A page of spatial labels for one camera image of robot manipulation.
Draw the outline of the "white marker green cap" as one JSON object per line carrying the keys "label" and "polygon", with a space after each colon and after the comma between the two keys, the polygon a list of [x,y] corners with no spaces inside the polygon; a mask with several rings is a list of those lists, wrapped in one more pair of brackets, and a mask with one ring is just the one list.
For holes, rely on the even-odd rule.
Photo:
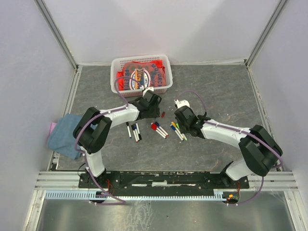
{"label": "white marker green cap", "polygon": [[176,123],[176,126],[177,126],[177,128],[178,128],[178,130],[179,130],[179,132],[180,132],[180,134],[181,134],[181,136],[184,138],[184,140],[188,140],[187,139],[187,137],[185,136],[185,134],[184,133],[181,133],[181,131],[180,131],[180,127],[179,127],[179,124],[178,123]]}

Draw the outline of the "white marker yellow cap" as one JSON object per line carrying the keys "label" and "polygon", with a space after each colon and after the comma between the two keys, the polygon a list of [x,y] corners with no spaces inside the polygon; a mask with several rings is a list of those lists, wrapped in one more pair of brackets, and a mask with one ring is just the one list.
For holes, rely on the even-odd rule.
{"label": "white marker yellow cap", "polygon": [[177,131],[177,133],[181,136],[181,138],[183,140],[187,140],[185,135],[181,133],[181,131],[179,130],[179,128],[177,127],[177,125],[174,122],[171,122],[171,125],[175,128],[175,130]]}

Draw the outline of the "white marker blue eraser cap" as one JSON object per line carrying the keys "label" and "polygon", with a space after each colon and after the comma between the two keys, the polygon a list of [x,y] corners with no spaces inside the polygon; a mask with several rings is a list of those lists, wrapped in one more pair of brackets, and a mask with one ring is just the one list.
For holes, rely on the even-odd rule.
{"label": "white marker blue eraser cap", "polygon": [[171,124],[170,127],[174,130],[176,135],[180,138],[181,141],[184,141],[184,138],[181,136],[181,134],[177,131],[177,129]]}

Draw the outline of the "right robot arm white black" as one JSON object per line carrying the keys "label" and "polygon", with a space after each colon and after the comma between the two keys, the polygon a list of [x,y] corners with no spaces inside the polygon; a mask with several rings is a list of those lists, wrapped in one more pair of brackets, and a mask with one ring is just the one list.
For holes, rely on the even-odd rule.
{"label": "right robot arm white black", "polygon": [[177,106],[175,118],[181,133],[193,137],[216,140],[241,151],[242,158],[229,163],[220,182],[225,188],[233,187],[237,181],[251,174],[264,177],[282,161],[282,149],[271,135],[260,125],[253,128],[241,128],[219,123],[204,115],[195,115],[187,106]]}

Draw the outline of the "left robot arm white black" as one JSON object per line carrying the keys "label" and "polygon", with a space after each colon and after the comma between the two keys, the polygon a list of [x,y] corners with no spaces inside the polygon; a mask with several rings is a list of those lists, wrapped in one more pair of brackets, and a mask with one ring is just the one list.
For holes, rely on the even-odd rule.
{"label": "left robot arm white black", "polygon": [[110,129],[115,126],[141,119],[160,116],[159,104],[162,98],[153,90],[145,90],[141,97],[123,106],[98,110],[95,107],[87,109],[73,131],[75,149],[85,156],[90,183],[100,188],[106,183],[101,149],[105,145]]}

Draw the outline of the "uncapped white marker red end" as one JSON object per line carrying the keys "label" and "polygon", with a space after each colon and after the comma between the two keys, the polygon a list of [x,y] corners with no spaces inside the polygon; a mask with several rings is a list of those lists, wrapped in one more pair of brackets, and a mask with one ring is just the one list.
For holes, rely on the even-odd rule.
{"label": "uncapped white marker red end", "polygon": [[132,128],[132,131],[133,131],[133,134],[134,134],[135,141],[139,142],[139,136],[138,136],[138,133],[137,133],[137,131],[135,129],[135,126],[131,125],[131,128]]}

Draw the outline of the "orange printed cloth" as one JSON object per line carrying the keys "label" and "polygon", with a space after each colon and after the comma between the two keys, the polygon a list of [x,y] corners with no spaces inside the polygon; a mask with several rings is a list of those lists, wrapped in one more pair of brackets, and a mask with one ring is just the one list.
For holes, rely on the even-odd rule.
{"label": "orange printed cloth", "polygon": [[166,86],[166,72],[162,60],[154,60],[150,62],[128,62],[121,71],[117,72],[118,89],[137,90],[141,86],[146,87],[164,87]]}

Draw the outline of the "uncapped white marker black end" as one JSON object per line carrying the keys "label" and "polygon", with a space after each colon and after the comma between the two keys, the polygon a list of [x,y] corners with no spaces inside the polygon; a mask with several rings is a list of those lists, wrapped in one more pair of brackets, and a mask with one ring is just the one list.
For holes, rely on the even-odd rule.
{"label": "uncapped white marker black end", "polygon": [[137,134],[138,134],[139,140],[142,140],[142,137],[141,137],[141,133],[140,133],[140,129],[139,129],[138,123],[135,123],[135,127],[136,127],[136,130],[137,130]]}

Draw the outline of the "white plastic basket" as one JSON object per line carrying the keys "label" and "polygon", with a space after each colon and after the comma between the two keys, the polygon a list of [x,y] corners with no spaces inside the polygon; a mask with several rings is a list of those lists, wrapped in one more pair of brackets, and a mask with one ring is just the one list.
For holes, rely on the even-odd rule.
{"label": "white plastic basket", "polygon": [[153,87],[157,94],[173,85],[169,59],[164,54],[114,59],[111,63],[110,85],[124,97],[142,95],[141,88]]}

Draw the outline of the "circuit board with leds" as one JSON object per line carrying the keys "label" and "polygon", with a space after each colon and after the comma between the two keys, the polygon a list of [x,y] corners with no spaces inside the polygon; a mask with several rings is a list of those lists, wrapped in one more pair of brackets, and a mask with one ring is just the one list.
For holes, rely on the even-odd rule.
{"label": "circuit board with leds", "polygon": [[227,203],[237,203],[240,197],[238,194],[229,194],[227,197]]}

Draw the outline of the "blue cloth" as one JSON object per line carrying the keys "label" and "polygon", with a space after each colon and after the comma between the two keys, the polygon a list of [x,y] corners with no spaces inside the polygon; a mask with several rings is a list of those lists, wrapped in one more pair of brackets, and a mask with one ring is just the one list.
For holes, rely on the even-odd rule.
{"label": "blue cloth", "polygon": [[73,131],[80,120],[80,115],[66,114],[62,117],[50,133],[47,139],[47,147],[70,159],[80,158],[81,153],[75,150],[76,139],[73,136]]}

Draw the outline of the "pink cloth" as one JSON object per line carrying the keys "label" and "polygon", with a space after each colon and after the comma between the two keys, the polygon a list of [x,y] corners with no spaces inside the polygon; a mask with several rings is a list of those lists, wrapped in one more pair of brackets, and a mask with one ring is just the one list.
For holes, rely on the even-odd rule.
{"label": "pink cloth", "polygon": [[56,125],[57,125],[57,123],[55,123],[55,122],[52,122],[52,123],[51,123],[51,126],[50,126],[50,134],[53,132],[53,130],[55,129]]}

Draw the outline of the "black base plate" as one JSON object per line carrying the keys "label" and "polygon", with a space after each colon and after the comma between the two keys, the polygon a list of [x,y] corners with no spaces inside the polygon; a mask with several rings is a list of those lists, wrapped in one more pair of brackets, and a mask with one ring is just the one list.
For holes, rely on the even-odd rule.
{"label": "black base plate", "polygon": [[94,178],[114,196],[212,196],[214,190],[248,189],[248,178],[211,172],[108,171]]}

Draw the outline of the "aluminium frame rail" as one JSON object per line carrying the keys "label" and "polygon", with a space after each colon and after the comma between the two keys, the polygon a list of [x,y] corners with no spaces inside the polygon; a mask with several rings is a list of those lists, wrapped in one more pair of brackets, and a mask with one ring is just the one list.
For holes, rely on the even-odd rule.
{"label": "aluminium frame rail", "polygon": [[[292,172],[270,172],[265,177],[250,175],[237,181],[219,180],[218,172],[149,172],[149,171],[109,171],[99,181],[104,189],[127,189],[129,187],[179,187],[190,186],[198,189],[235,191],[296,191],[297,183]],[[86,173],[74,171],[40,172],[35,189],[41,190],[81,190],[96,189],[96,184]]]}

